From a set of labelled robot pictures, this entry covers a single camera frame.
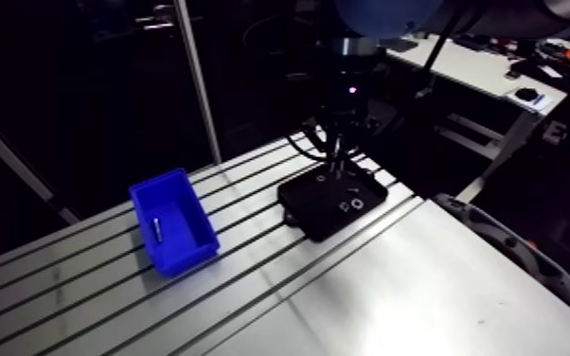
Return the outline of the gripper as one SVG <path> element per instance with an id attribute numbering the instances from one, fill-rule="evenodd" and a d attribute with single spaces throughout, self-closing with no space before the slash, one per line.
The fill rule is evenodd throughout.
<path id="1" fill-rule="evenodd" d="M 366 140 L 379 127 L 371 118 L 371 77 L 379 62 L 377 54 L 342 56 L 330 54 L 319 72 L 319 108 L 316 122 L 324 129 L 351 140 Z"/>

